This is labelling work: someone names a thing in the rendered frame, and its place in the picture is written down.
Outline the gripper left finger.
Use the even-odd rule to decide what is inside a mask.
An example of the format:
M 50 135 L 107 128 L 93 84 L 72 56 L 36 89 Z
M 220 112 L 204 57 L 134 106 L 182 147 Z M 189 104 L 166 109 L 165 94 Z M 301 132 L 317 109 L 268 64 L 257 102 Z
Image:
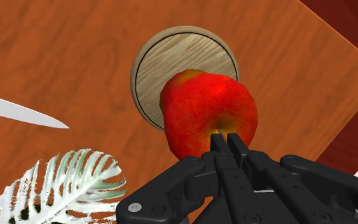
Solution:
M 222 196 L 233 224 L 269 224 L 242 166 L 249 151 L 238 134 L 210 139 L 203 158 L 186 157 L 121 201 L 117 224 L 179 224 L 206 197 Z

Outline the round wooden plate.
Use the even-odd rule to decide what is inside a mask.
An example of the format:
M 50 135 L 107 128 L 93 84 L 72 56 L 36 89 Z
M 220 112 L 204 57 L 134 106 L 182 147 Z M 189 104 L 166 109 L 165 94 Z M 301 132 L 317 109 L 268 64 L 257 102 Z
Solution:
M 171 77 L 186 69 L 223 74 L 236 81 L 240 80 L 233 52 L 213 32 L 183 25 L 155 34 L 134 59 L 130 88 L 137 110 L 158 130 L 164 130 L 159 106 L 162 88 Z

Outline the pale green fern plant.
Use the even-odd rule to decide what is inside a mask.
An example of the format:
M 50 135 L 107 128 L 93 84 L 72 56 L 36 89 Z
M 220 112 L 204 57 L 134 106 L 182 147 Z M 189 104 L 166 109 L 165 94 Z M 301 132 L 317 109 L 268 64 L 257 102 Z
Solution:
M 125 179 L 111 155 L 91 149 L 55 155 L 46 164 L 37 190 L 38 164 L 5 187 L 0 195 L 0 224 L 113 224 Z

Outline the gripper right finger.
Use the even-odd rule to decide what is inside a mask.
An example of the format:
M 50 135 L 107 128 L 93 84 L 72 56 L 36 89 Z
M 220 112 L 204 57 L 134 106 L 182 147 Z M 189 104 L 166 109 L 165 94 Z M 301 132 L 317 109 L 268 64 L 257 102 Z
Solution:
M 276 162 L 237 134 L 227 142 L 250 182 L 272 188 L 299 224 L 358 224 L 358 177 L 296 155 Z

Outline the red apple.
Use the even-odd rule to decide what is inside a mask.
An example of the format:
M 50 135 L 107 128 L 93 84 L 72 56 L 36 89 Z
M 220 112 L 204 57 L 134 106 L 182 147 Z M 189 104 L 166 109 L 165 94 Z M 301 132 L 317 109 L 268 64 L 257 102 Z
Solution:
M 207 152 L 212 134 L 236 133 L 249 145 L 258 127 L 253 96 L 223 74 L 177 73 L 160 93 L 160 109 L 169 148 L 179 160 Z

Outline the white knife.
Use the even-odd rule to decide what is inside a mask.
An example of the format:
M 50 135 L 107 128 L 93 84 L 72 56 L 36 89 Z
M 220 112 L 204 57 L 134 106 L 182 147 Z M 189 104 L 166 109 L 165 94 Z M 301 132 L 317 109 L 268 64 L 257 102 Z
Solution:
M 56 118 L 15 104 L 13 102 L 6 101 L 4 99 L 0 99 L 0 116 L 46 127 L 53 127 L 58 129 L 69 128 L 66 124 L 62 123 Z

